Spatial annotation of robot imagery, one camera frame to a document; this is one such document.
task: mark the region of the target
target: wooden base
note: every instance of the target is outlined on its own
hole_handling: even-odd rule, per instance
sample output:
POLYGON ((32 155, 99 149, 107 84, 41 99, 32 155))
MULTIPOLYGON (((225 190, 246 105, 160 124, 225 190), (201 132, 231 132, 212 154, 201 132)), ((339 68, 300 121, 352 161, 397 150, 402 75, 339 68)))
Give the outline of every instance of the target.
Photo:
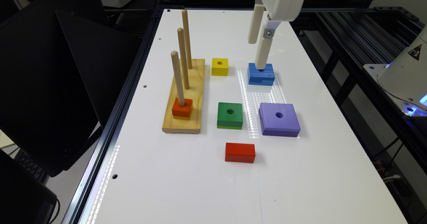
POLYGON ((163 120, 162 131, 165 133, 200 133, 201 105, 203 101, 203 81, 205 79, 205 59, 192 59, 193 68, 188 70, 189 89, 184 89, 184 97, 193 100, 193 111, 190 120, 174 119, 172 107, 177 98, 175 77, 172 81, 169 100, 163 120))

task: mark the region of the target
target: red square block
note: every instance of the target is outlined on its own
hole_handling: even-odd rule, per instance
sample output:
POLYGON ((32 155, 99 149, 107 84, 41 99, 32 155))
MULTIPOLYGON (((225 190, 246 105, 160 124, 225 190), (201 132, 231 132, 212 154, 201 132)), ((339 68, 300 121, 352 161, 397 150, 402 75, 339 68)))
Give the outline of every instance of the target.
POLYGON ((254 163, 255 145, 226 143, 226 161, 254 163))
POLYGON ((174 117, 183 117, 183 118, 190 118, 191 117, 191 111, 193 110, 193 100, 191 99, 184 99, 185 100, 185 106, 180 107, 178 98, 175 99, 175 103, 173 103, 172 107, 172 115, 174 117))

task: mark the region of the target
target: white table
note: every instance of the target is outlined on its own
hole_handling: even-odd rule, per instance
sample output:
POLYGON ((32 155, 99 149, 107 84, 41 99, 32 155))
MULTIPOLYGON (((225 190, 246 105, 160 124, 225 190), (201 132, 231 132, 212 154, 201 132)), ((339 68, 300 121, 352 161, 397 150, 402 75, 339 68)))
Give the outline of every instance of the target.
POLYGON ((274 86, 246 84, 251 16, 189 10, 192 56, 206 68, 201 133, 181 135, 161 131, 182 27, 181 11, 164 12, 82 223, 406 223, 289 23, 268 59, 274 86), (227 77, 210 75, 214 57, 229 59, 227 77), (299 137, 261 135, 262 101, 294 104, 299 137), (216 128, 218 102, 244 104, 243 130, 216 128), (225 162, 226 142, 255 144, 255 163, 225 162))

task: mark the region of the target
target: wooden peg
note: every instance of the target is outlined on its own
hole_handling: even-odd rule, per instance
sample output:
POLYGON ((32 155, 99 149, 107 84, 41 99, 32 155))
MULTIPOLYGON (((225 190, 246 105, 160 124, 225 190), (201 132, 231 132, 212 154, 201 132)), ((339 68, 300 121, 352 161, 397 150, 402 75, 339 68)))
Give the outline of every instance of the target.
POLYGON ((185 36, 185 50, 187 52, 187 66, 188 69, 193 68, 193 64, 191 63, 191 47, 189 44, 189 27, 188 27, 188 14, 187 10, 182 10, 182 22, 184 25, 184 36, 185 36))
POLYGON ((171 52, 173 73, 175 74, 176 92, 178 96, 179 106, 185 107, 184 90, 182 88, 181 67, 179 65, 178 52, 171 52))
POLYGON ((185 57, 184 30, 182 28, 178 28, 178 43, 179 43, 179 54, 181 55, 184 88, 185 90, 188 90, 189 82, 188 82, 187 58, 185 57))

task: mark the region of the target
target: blue square block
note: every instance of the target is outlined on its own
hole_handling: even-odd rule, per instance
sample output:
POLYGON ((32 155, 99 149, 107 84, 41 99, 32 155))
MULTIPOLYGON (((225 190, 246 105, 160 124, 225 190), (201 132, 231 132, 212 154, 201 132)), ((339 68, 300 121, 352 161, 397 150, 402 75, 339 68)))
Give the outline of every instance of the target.
POLYGON ((301 131, 292 104, 261 103, 262 135, 297 137, 301 131))
POLYGON ((248 83, 250 85, 273 85, 274 83, 274 70, 273 65, 267 63, 264 70, 258 70, 255 63, 248 65, 248 83))

